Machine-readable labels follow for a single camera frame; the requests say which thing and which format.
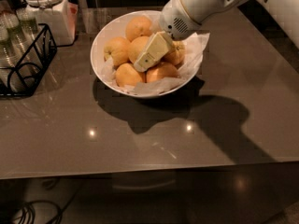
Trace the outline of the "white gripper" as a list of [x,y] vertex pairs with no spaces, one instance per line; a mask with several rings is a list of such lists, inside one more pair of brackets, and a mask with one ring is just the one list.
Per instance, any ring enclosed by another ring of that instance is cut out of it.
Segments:
[[156,65],[173,47],[173,40],[184,40],[201,28],[193,17],[195,0],[170,0],[163,8],[159,25],[164,32],[157,32],[134,62],[138,72],[145,72]]

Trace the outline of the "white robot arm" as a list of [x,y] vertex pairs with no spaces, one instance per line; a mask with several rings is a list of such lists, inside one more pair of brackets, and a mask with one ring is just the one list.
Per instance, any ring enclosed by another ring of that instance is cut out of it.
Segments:
[[[160,13],[158,29],[149,38],[134,62],[144,72],[156,65],[170,50],[174,41],[181,41],[201,29],[212,16],[222,13],[243,0],[170,0]],[[280,26],[292,43],[299,47],[299,0],[255,0]]]

